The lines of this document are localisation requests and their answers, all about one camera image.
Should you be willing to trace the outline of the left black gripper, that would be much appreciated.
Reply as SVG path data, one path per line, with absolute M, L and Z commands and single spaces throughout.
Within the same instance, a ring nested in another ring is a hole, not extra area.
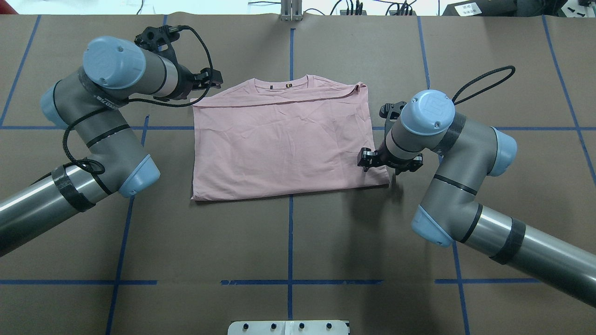
M 197 74 L 193 74 L 185 66 L 179 66 L 180 96 L 187 96 L 191 91 L 221 89 L 221 72 L 212 68 L 203 68 Z

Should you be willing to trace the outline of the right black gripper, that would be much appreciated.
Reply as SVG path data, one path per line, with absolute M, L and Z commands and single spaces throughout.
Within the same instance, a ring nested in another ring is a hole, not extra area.
M 366 173 L 371 168 L 379 165 L 394 169 L 397 176 L 404 172 L 417 172 L 424 165 L 423 155 L 420 152 L 401 150 L 393 140 L 383 140 L 378 150 L 362 147 L 358 154 L 357 166 Z

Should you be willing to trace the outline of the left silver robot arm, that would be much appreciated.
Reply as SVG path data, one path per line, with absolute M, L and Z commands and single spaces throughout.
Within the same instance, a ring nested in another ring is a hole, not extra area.
M 42 112 L 63 130 L 68 162 L 1 202 L 1 254 L 7 255 L 109 195 L 140 193 L 160 177 L 121 108 L 133 94 L 172 107 L 195 90 L 220 88 L 222 74 L 207 54 L 197 74 L 177 62 L 172 42 L 181 26 L 148 28 L 134 41 L 100 36 L 89 42 L 76 72 L 40 100 Z

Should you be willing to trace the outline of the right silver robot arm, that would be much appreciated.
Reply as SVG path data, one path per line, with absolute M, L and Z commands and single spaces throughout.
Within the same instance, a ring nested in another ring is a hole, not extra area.
M 379 116 L 385 139 L 377 150 L 360 149 L 358 166 L 365 172 L 381 166 L 415 172 L 425 149 L 442 158 L 414 214 L 415 233 L 442 247 L 460 242 L 594 307 L 594 254 L 475 201 L 483 181 L 515 160 L 515 139 L 458 113 L 438 90 L 386 103 Z

